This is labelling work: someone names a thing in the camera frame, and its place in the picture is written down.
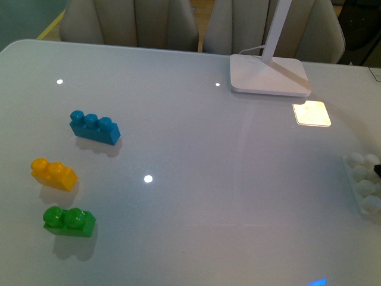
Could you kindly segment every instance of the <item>glossy tabletop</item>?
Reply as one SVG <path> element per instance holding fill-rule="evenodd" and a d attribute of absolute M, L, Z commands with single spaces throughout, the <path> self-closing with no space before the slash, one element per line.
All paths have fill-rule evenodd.
<path fill-rule="evenodd" d="M 329 127 L 297 124 L 301 99 L 232 92 L 227 56 L 3 50 L 0 285 L 381 283 L 381 225 L 361 217 L 341 162 L 381 154 L 381 82 L 366 67 L 304 67 Z M 75 137 L 74 110 L 111 117 L 118 143 Z M 74 190 L 40 185 L 38 157 L 70 166 Z M 93 236 L 50 234 L 50 206 L 92 212 Z"/>

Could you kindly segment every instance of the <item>floor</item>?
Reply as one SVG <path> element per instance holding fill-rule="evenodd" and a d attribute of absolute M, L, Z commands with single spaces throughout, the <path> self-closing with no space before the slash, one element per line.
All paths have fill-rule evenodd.
<path fill-rule="evenodd" d="M 202 51 L 202 43 L 207 31 L 208 22 L 211 12 L 213 10 L 215 0 L 190 0 L 191 6 L 195 9 L 194 15 L 199 32 L 198 51 Z M 336 15 L 338 16 L 341 11 L 341 6 L 334 6 Z M 48 41 L 60 41 L 60 24 L 55 25 L 52 30 L 43 38 Z"/>

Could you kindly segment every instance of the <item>beige chair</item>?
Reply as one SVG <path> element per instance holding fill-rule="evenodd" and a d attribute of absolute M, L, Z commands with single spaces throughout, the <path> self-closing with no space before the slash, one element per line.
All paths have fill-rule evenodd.
<path fill-rule="evenodd" d="M 70 0 L 62 41 L 197 51 L 189 0 Z"/>
<path fill-rule="evenodd" d="M 277 0 L 216 0 L 203 51 L 230 55 L 265 44 L 276 5 Z M 337 63 L 344 49 L 344 37 L 330 0 L 292 1 L 275 57 Z"/>

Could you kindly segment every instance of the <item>wall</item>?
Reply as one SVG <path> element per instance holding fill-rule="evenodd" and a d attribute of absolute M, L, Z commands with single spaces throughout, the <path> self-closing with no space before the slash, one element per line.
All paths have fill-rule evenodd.
<path fill-rule="evenodd" d="M 68 0 L 0 0 L 0 51 L 19 39 L 36 39 Z"/>

